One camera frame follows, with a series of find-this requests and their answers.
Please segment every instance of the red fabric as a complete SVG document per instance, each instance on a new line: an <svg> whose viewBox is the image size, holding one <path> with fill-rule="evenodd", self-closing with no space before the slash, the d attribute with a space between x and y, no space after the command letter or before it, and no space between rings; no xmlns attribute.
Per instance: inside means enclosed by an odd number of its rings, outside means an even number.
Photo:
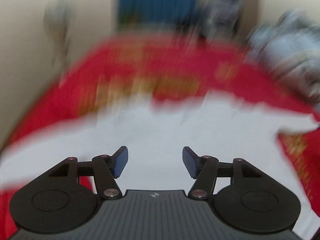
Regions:
<svg viewBox="0 0 320 240"><path fill-rule="evenodd" d="M320 216L320 129L305 134L279 134L278 139L297 171L312 209Z"/></svg>
<svg viewBox="0 0 320 240"><path fill-rule="evenodd" d="M41 128L109 107L137 93L151 93L155 103L160 104L165 100L201 99L209 91L220 90L252 104L265 102L272 107L313 114L320 120L310 105L274 84L259 67L243 64L244 56L237 47L224 44L184 49L181 44L173 46L171 37L113 39L73 68L63 84L56 83L46 92L12 133L9 144ZM316 171L320 164L317 151L320 131L305 138L310 143L316 141L314 147L309 145L304 152L307 156L304 164L312 181L306 192L312 189L309 199L314 211L320 214L317 197L320 178ZM6 191L0 195L0 240L16 230L8 211L12 193Z"/></svg>

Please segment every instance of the metal pivot screw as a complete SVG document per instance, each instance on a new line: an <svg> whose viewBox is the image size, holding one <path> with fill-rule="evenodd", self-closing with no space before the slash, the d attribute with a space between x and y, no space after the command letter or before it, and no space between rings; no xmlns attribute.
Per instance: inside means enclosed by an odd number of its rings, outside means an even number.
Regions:
<svg viewBox="0 0 320 240"><path fill-rule="evenodd" d="M195 189L194 191L191 192L191 195L196 198L203 198L207 196L207 192L205 192L202 189Z"/></svg>
<svg viewBox="0 0 320 240"><path fill-rule="evenodd" d="M107 197L116 197L120 194L119 190L117 190L115 188L108 188L103 193Z"/></svg>

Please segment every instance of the bed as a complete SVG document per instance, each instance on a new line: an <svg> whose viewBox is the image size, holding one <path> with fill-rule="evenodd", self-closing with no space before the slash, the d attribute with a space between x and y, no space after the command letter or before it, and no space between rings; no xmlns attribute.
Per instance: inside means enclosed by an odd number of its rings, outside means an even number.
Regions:
<svg viewBox="0 0 320 240"><path fill-rule="evenodd" d="M231 162L241 157L294 192L294 232L310 240L320 226L320 115L275 84L246 50L198 46L171 36L116 36L56 81L8 138L0 162L0 240L16 227L10 198L62 161L129 149L118 179L126 189L184 189L193 180L182 147ZM94 190L90 178L81 183ZM219 180L216 190L226 186Z"/></svg>

